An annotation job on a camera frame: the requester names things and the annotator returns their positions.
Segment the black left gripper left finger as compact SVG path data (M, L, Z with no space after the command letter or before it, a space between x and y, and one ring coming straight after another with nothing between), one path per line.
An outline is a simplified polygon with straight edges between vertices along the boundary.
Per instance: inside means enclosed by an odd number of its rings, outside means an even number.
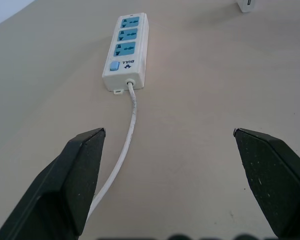
M96 190L106 130L78 134L33 180L0 240L78 240Z

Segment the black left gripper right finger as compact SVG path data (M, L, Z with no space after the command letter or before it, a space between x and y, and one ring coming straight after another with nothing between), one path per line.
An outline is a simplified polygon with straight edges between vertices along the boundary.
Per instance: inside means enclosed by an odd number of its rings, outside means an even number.
M281 139L236 128L233 132L248 185L274 234L300 240L300 157Z

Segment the white power strip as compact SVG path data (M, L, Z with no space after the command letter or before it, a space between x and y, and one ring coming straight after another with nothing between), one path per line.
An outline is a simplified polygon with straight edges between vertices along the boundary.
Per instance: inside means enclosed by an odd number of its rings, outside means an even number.
M107 54L102 80L115 95L129 89L145 86L149 40L149 22L146 13L120 16L115 25Z

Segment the white plug adapter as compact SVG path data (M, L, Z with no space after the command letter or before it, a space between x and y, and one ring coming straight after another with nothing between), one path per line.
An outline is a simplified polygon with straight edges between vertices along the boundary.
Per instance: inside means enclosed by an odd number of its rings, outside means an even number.
M258 7L257 7L257 2L258 0L235 0L239 10L243 13L251 13L253 11L255 11Z

